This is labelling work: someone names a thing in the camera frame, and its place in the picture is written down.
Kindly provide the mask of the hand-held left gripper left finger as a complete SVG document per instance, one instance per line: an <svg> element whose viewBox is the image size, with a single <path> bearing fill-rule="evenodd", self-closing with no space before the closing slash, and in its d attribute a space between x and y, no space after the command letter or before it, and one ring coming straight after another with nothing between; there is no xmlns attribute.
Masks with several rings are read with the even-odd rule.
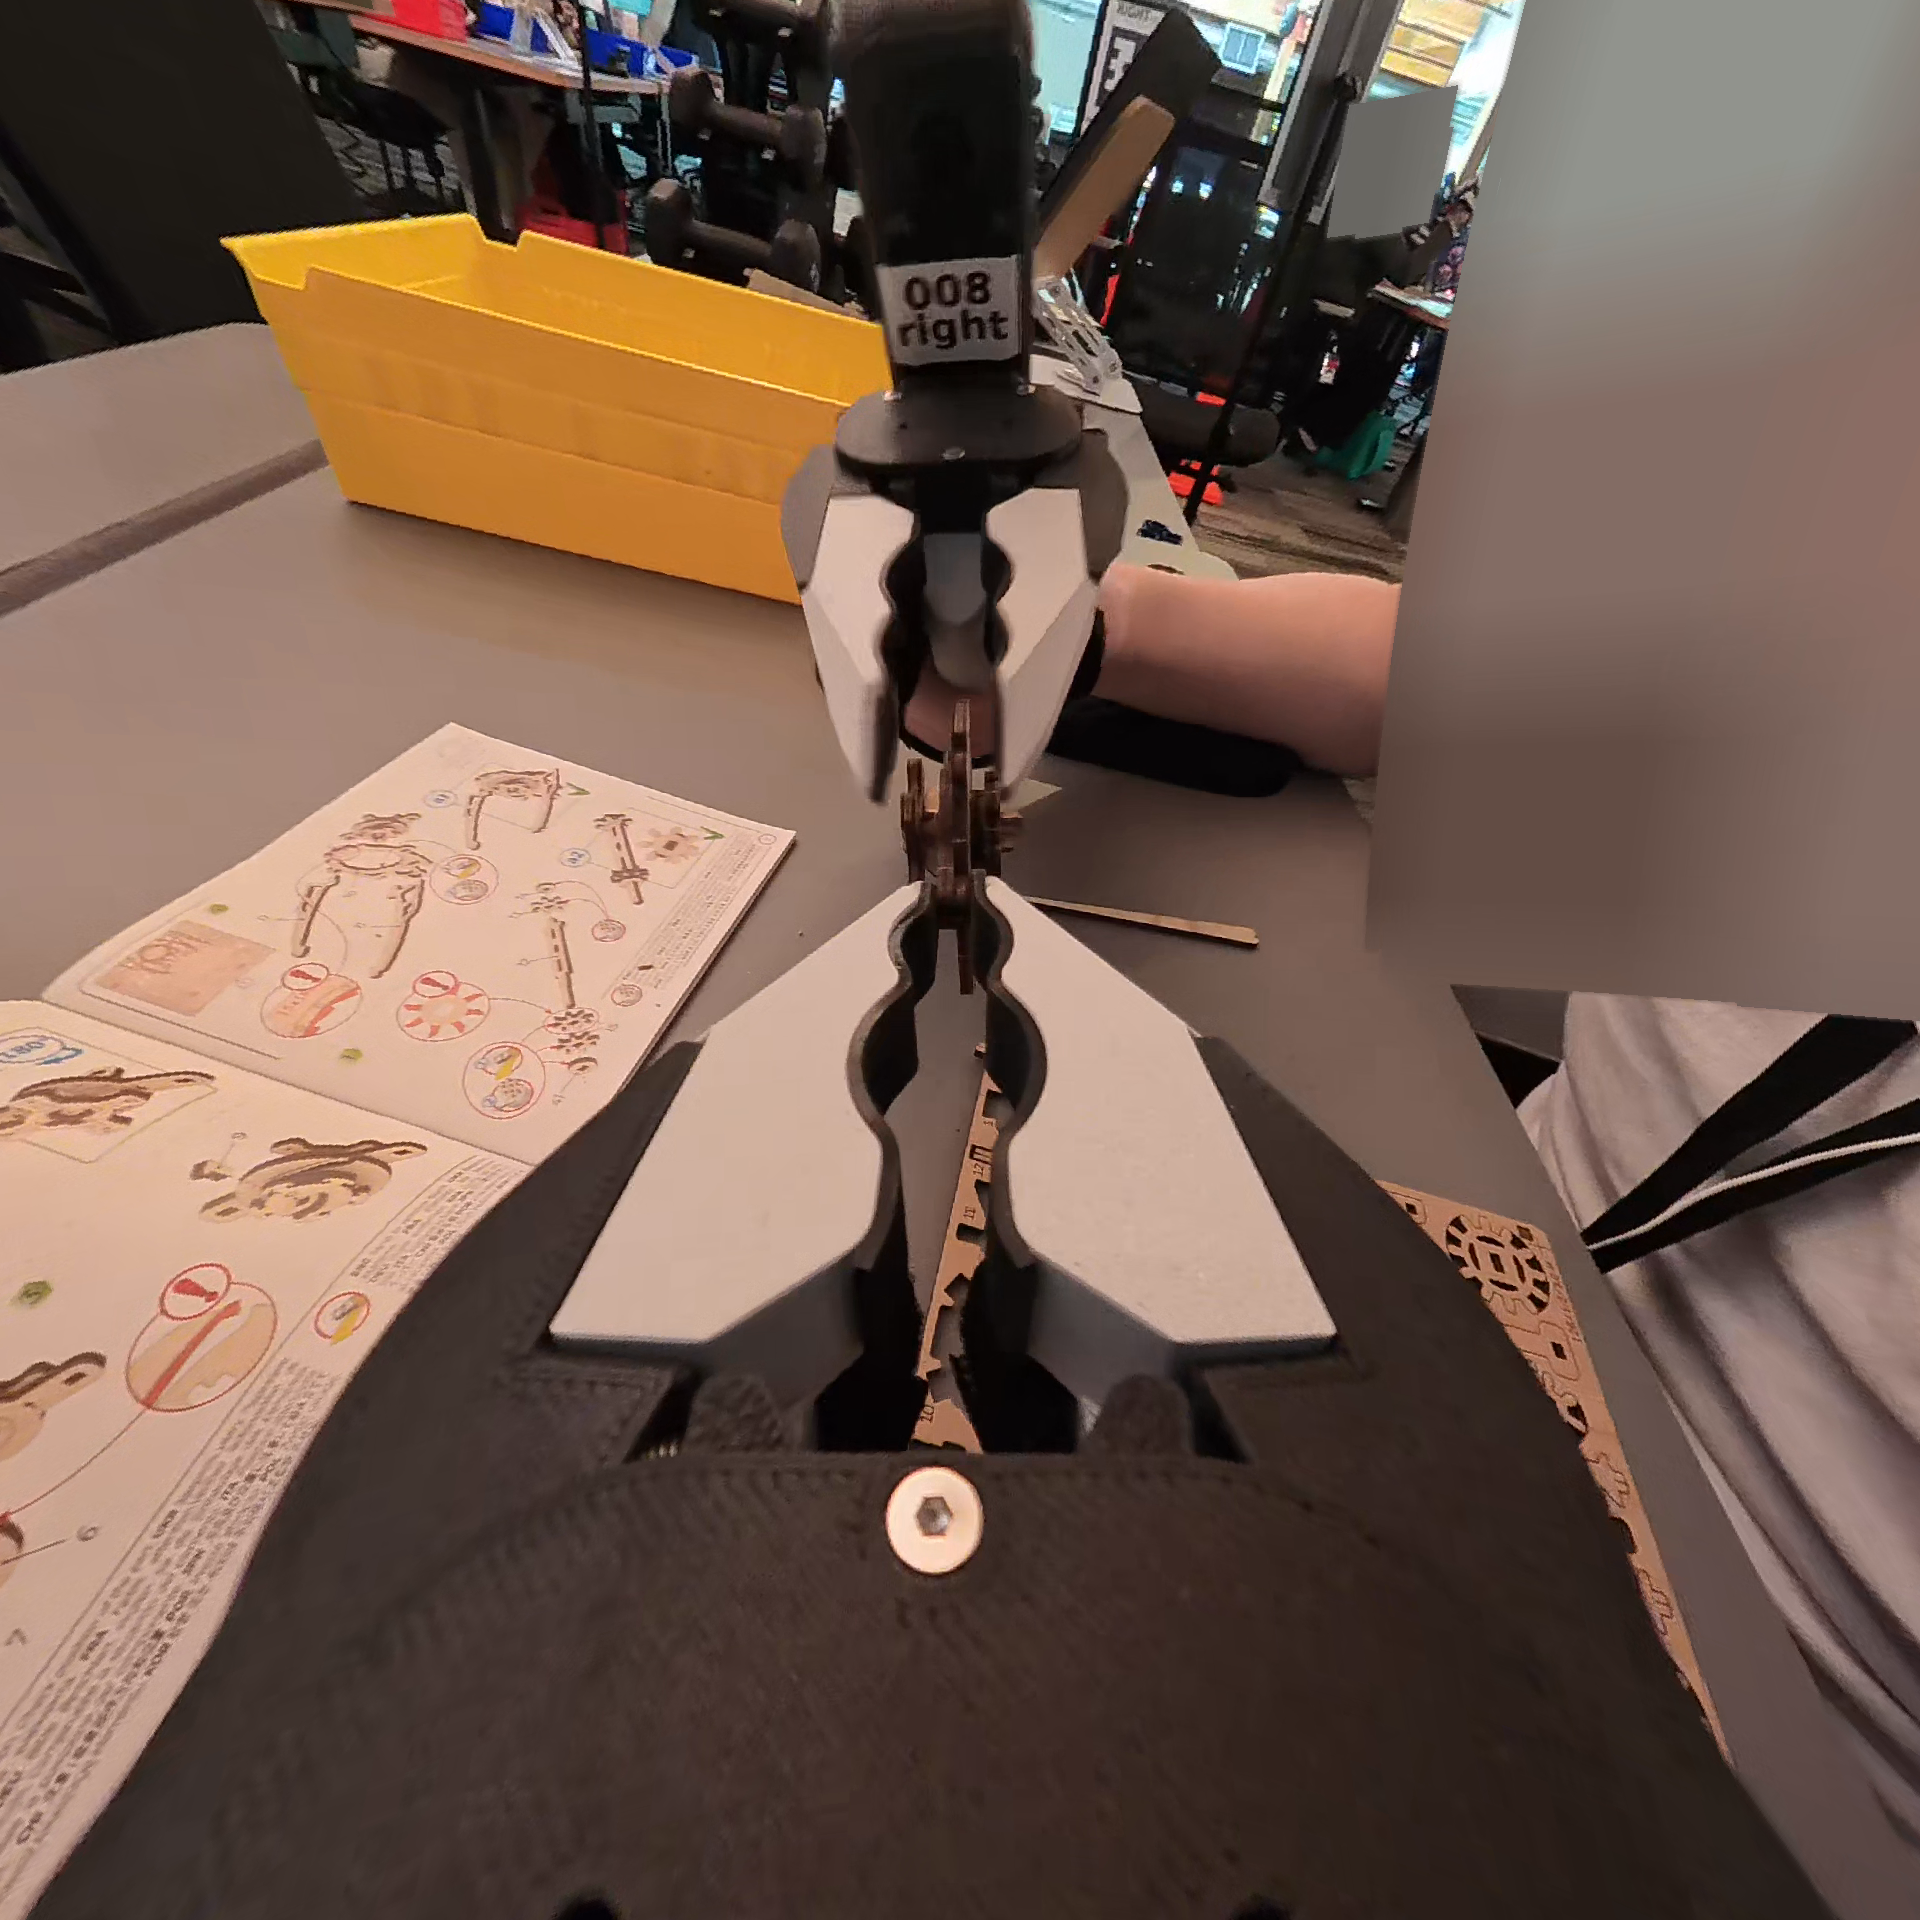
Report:
<svg viewBox="0 0 1920 1920"><path fill-rule="evenodd" d="M921 1412L887 1112L937 945L931 884L903 884L707 1032L549 1323L559 1345L753 1376L815 1419Z"/></svg>

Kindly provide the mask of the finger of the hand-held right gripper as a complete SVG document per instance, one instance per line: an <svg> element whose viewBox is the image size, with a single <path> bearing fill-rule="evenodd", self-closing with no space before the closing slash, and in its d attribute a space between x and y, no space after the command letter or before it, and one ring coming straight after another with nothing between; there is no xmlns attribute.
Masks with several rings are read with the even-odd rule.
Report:
<svg viewBox="0 0 1920 1920"><path fill-rule="evenodd" d="M1011 496L982 518L990 558L1007 566L993 598L993 755L1002 787L1033 773L1065 707L1098 611L1076 496Z"/></svg>
<svg viewBox="0 0 1920 1920"><path fill-rule="evenodd" d="M805 566L806 637L857 790L878 805L901 749L901 688L889 659L897 605L889 569L915 534L913 515L876 494L831 496Z"/></svg>

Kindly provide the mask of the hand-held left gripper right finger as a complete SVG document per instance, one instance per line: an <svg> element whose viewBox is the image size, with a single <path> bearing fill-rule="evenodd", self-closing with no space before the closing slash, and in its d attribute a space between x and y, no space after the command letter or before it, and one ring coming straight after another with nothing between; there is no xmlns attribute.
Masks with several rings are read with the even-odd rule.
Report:
<svg viewBox="0 0 1920 1920"><path fill-rule="evenodd" d="M1330 1353L1338 1325L1201 1038L1006 880L973 923L999 1129L962 1313L975 1419L1076 1419L1135 1376Z"/></svg>

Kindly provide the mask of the wooden gear assembly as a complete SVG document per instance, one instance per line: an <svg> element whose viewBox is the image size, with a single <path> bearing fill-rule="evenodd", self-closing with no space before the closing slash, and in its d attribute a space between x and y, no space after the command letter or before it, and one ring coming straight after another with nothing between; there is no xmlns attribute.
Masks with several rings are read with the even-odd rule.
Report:
<svg viewBox="0 0 1920 1920"><path fill-rule="evenodd" d="M972 707L970 697L953 704L945 756L916 755L905 766L901 796L907 876L931 888L932 919L950 932L962 993L975 984L973 945L986 878L1002 876L1004 854L1022 829L994 759L973 755Z"/></svg>

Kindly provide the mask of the person's right forearm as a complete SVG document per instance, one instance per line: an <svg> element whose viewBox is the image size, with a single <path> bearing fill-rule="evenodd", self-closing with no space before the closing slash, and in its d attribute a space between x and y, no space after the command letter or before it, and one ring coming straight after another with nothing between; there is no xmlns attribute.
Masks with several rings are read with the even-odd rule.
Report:
<svg viewBox="0 0 1920 1920"><path fill-rule="evenodd" d="M1252 580L1116 564L1094 692L1257 739L1333 776L1378 769L1401 588L1333 572Z"/></svg>

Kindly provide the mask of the laser-cut wooden parts sheet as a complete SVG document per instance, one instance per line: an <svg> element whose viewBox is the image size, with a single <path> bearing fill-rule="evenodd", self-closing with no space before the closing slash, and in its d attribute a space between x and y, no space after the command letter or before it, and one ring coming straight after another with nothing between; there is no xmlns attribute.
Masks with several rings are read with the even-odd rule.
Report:
<svg viewBox="0 0 1920 1920"><path fill-rule="evenodd" d="M994 1150L1007 1115L990 1073L981 1073L966 1142L953 1188L945 1248L935 1265L919 1342L926 1398L915 1440L937 1452L981 1452L958 1385L958 1329L970 1281L986 1255ZM1731 1747L1695 1660L1689 1625L1668 1579L1641 1487L1628 1465L1617 1419L1604 1403L1598 1366L1578 1321L1553 1243L1540 1227L1428 1190L1382 1184L1407 1217L1477 1286L1491 1313L1526 1360L1598 1480L1607 1513L1621 1526L1657 1636L1685 1689L1708 1720L1724 1758Z"/></svg>

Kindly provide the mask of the board with printed tag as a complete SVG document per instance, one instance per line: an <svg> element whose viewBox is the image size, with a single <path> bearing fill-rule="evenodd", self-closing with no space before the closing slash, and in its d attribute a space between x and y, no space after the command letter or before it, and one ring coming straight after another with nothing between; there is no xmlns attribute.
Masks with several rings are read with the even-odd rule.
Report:
<svg viewBox="0 0 1920 1920"><path fill-rule="evenodd" d="M1043 187L1031 276L1065 276L1210 92L1219 60L1181 6L1103 5L1094 110Z"/></svg>

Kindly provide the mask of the black pad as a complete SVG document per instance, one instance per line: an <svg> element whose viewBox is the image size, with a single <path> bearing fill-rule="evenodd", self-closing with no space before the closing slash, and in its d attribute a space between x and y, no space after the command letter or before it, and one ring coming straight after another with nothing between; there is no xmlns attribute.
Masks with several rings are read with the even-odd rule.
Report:
<svg viewBox="0 0 1920 1920"><path fill-rule="evenodd" d="M1273 797L1305 767L1301 755L1277 742L1171 720L1098 694L1067 701L1047 752L1228 800Z"/></svg>

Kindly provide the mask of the rack of black dumbbells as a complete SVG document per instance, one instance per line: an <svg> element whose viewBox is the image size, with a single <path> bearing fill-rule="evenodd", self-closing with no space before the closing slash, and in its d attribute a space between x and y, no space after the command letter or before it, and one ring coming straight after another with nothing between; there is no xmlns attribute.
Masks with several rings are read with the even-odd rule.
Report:
<svg viewBox="0 0 1920 1920"><path fill-rule="evenodd" d="M815 297L831 227L823 110L732 105L713 72L700 67L674 72L665 110L674 152L700 165L700 189L676 176L646 189L646 259L663 270L741 285L762 275Z"/></svg>

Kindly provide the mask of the black office chair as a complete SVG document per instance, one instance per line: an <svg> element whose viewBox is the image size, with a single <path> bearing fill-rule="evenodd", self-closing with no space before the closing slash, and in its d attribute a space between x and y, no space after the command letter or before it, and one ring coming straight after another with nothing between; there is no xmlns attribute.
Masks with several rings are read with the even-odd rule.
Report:
<svg viewBox="0 0 1920 1920"><path fill-rule="evenodd" d="M1214 448L1214 473L1220 487L1228 485L1228 473L1269 459L1281 445L1283 420L1269 407L1234 404L1226 427L1219 427L1219 396L1187 396L1155 381L1135 383L1135 396L1148 441L1167 475L1187 475L1181 487L1201 470L1215 439L1220 444Z"/></svg>

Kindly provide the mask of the thin wooden stick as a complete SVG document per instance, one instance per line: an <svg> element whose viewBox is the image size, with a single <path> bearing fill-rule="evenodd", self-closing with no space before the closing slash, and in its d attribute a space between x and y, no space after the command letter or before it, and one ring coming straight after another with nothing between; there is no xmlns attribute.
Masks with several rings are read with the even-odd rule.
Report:
<svg viewBox="0 0 1920 1920"><path fill-rule="evenodd" d="M1185 939L1207 941L1207 944L1226 944L1234 949L1254 950L1259 949L1261 939L1254 928L1228 920L1211 920L1211 919L1188 919L1188 916L1171 916L1158 912L1148 912L1138 907L1116 907L1103 903L1076 903L1062 901L1051 895L1027 895L1031 904L1053 916L1076 919L1076 920L1103 920L1116 926L1132 926L1132 928L1148 928L1167 932Z"/></svg>

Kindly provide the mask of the yellow plastic bin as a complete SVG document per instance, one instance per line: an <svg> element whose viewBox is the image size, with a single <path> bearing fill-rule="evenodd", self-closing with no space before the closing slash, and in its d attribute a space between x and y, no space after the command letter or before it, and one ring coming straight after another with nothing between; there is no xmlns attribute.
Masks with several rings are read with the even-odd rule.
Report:
<svg viewBox="0 0 1920 1920"><path fill-rule="evenodd" d="M359 504L796 605L781 494L883 331L463 212L228 236Z"/></svg>

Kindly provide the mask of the illustrated instruction booklet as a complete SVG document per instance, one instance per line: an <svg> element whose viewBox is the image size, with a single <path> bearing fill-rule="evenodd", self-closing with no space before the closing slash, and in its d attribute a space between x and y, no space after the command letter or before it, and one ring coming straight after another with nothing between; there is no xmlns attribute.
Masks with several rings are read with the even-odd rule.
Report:
<svg viewBox="0 0 1920 1920"><path fill-rule="evenodd" d="M126 1781L361 1360L794 844L449 725L5 1000L5 1916Z"/></svg>

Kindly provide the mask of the cluttered workbench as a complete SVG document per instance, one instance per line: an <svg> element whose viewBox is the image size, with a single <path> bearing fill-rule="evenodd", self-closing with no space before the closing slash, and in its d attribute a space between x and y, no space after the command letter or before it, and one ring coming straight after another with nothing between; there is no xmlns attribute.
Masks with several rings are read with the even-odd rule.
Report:
<svg viewBox="0 0 1920 1920"><path fill-rule="evenodd" d="M323 116L381 148L421 152L451 207L451 179L486 237L534 229L626 254L631 187L669 171L654 47L638 76L593 68L559 39L539 60L510 39L446 36L475 5L262 5L282 56Z"/></svg>

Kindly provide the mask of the person's white shirt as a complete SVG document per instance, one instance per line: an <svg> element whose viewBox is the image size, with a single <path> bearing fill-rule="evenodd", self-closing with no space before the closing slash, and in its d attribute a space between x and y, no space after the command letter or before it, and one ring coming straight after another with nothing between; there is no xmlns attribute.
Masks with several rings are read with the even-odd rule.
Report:
<svg viewBox="0 0 1920 1920"><path fill-rule="evenodd" d="M1915 1021L1582 991L1521 1115L1915 1865Z"/></svg>

